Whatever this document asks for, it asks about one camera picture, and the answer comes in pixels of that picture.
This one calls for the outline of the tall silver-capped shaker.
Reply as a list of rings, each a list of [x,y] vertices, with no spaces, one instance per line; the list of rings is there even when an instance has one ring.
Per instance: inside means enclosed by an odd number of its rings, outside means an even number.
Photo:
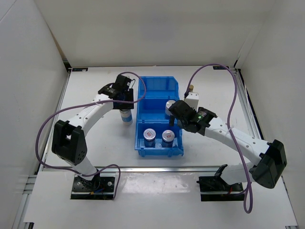
[[[172,113],[169,111],[169,108],[175,103],[175,100],[168,100],[165,104],[165,117],[169,118]]]
[[[132,112],[130,109],[120,110],[120,115],[124,125],[131,125],[133,123]]]

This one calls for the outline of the short spice jar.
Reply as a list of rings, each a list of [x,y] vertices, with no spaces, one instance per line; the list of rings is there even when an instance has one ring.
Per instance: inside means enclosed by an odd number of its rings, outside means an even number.
[[[152,128],[147,128],[143,132],[145,147],[154,147],[156,139],[156,131]]]
[[[171,148],[173,146],[174,139],[175,139],[175,134],[172,130],[163,131],[162,147]]]

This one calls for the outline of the small brown sauce bottle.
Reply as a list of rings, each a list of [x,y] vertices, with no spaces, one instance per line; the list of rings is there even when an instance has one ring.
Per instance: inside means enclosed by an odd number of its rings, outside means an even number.
[[[193,89],[194,89],[194,86],[193,86],[192,84],[189,85],[189,86],[188,86],[188,89],[187,89],[187,93],[192,92]]]

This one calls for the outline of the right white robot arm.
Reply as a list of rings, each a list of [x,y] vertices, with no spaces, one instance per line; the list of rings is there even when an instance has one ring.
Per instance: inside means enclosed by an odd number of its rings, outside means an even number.
[[[239,131],[229,129],[215,113],[203,107],[192,109],[185,101],[179,100],[170,106],[169,111],[178,120],[179,126],[187,132],[199,133],[217,140],[247,158],[246,166],[223,166],[218,169],[214,186],[221,191],[231,184],[246,182],[246,174],[251,181],[272,189],[276,186],[287,165],[284,144],[278,140],[267,142]]]

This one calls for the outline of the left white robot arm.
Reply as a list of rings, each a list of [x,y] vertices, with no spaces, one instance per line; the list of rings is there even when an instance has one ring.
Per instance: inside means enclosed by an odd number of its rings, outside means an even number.
[[[119,74],[115,82],[102,87],[93,105],[82,109],[67,121],[58,120],[54,126],[51,150],[79,172],[82,184],[95,191],[100,185],[100,176],[93,175],[97,169],[87,158],[85,137],[89,130],[109,111],[119,110],[125,125],[132,124],[133,104],[132,79]]]

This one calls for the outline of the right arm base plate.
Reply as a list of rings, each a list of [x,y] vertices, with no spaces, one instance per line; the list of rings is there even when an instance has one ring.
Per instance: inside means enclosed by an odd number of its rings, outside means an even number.
[[[196,183],[199,185],[202,202],[244,200],[242,183],[228,185],[221,178],[215,177],[199,177]]]

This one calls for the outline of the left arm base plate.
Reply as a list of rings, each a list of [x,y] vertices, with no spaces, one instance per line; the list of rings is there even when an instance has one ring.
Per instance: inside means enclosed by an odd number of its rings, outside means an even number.
[[[113,200],[115,196],[115,177],[96,175],[91,181],[75,176],[70,199],[73,200]]]

